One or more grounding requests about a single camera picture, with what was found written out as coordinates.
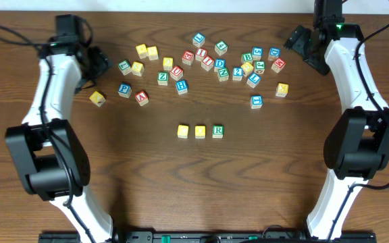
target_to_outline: white wall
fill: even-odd
[[[0,10],[313,13],[314,0],[0,0]],[[348,0],[345,14],[389,14],[388,0]]]

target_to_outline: wood grain surface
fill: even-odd
[[[0,24],[36,42],[54,35],[59,12],[0,12]],[[115,65],[99,79],[106,103],[89,101],[93,89],[76,95],[71,123],[88,153],[90,184],[99,202],[124,228],[157,231],[261,231],[271,224],[303,227],[324,183],[323,142],[340,117],[331,74],[321,76],[282,44],[294,28],[311,26],[303,14],[78,13],[94,29],[94,44],[117,63],[139,61],[136,45],[156,45],[159,61],[142,59],[142,77],[123,76]],[[346,16],[366,35],[389,16]],[[228,43],[227,67],[254,46],[282,48],[286,67],[269,69],[252,89],[231,80],[219,83],[200,62],[182,64],[195,32],[214,44]],[[367,60],[389,104],[389,29],[366,44]],[[174,81],[157,85],[163,57],[184,70],[188,94],[179,96]],[[0,242],[36,242],[43,231],[72,231],[70,222],[48,202],[25,193],[4,143],[4,133],[26,115],[38,81],[32,48],[0,43]],[[145,90],[149,104],[118,96],[120,83]],[[289,84],[286,98],[275,97],[278,82]],[[264,105],[250,108],[251,95]],[[191,128],[189,139],[176,136],[178,124]],[[194,126],[205,124],[207,138],[195,140]],[[223,124],[223,139],[212,139],[213,124]],[[389,181],[389,164],[370,184]],[[345,230],[373,230],[389,242],[389,190],[362,190]]]

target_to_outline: toy block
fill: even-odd
[[[259,109],[262,107],[263,101],[262,96],[260,95],[254,95],[250,99],[250,105],[251,109]]]
[[[128,84],[121,84],[118,89],[118,94],[124,98],[128,98],[132,94],[132,88]]]
[[[208,51],[202,48],[196,51],[196,61],[202,61],[207,56]]]
[[[276,96],[278,97],[286,97],[289,91],[289,85],[278,83],[277,89],[276,89]]]
[[[196,126],[194,127],[194,137],[195,138],[205,138],[205,126]]]
[[[214,66],[214,59],[212,59],[210,56],[206,56],[202,60],[202,68],[204,70],[207,70],[207,72]]]
[[[271,69],[274,70],[276,73],[280,73],[280,71],[283,70],[285,65],[286,65],[286,62],[283,61],[283,59],[277,58],[277,60],[275,62],[273,62]]]
[[[139,58],[144,59],[145,57],[148,57],[148,49],[145,44],[137,46],[136,50],[138,51]]]
[[[179,125],[177,135],[179,138],[188,138],[188,126]]]
[[[106,101],[105,97],[98,91],[95,91],[89,99],[98,107],[102,106]]]
[[[182,55],[182,63],[187,65],[192,65],[193,61],[195,60],[195,54],[191,51],[185,51]]]
[[[172,70],[174,66],[174,59],[172,57],[164,57],[163,58],[163,69],[165,71]]]
[[[175,80],[178,81],[182,78],[183,71],[180,67],[175,66],[172,71],[170,72],[170,76]]]
[[[234,67],[232,80],[233,81],[241,81],[242,80],[242,68],[241,67]]]
[[[264,61],[255,61],[255,73],[263,74],[265,71],[265,62]]]
[[[228,68],[225,67],[225,68],[220,69],[219,72],[217,73],[217,77],[219,78],[220,82],[228,80],[229,79]]]
[[[261,61],[263,54],[263,49],[261,47],[253,47],[253,51],[251,52],[253,61]]]
[[[143,64],[134,61],[132,65],[132,73],[137,76],[142,76],[144,71]]]
[[[203,44],[205,44],[205,36],[201,33],[196,33],[195,36],[193,37],[193,44],[197,48],[201,48]]]
[[[122,62],[120,62],[120,64],[118,64],[118,68],[124,76],[132,72],[130,63],[127,60],[123,60]]]
[[[169,81],[169,74],[167,72],[159,72],[157,81],[159,85],[167,86],[167,82]]]
[[[213,126],[213,138],[223,138],[224,127],[223,126]]]
[[[251,74],[250,77],[247,78],[247,84],[252,88],[255,88],[260,81],[261,77],[255,73]]]
[[[242,75],[244,75],[244,77],[247,77],[248,75],[250,75],[252,72],[253,72],[253,65],[251,65],[250,63],[244,63],[242,66]]]
[[[219,43],[215,44],[215,52],[218,55],[223,55],[228,51],[228,44],[226,44],[224,41],[220,41]]]
[[[226,66],[226,60],[216,59],[214,63],[214,72],[217,72],[222,68],[225,68],[225,66]]]
[[[268,61],[275,61],[279,57],[280,57],[280,49],[271,47],[268,54]]]
[[[253,56],[251,55],[251,53],[244,53],[241,55],[241,63],[244,64],[244,63],[250,63],[252,64],[253,63]]]
[[[176,90],[178,91],[179,95],[185,94],[188,92],[188,86],[187,82],[185,80],[181,80],[175,83]]]
[[[144,106],[149,102],[148,96],[144,91],[140,91],[135,95],[135,97],[140,106]]]
[[[147,50],[150,61],[159,59],[159,52],[157,51],[157,47],[148,47]]]

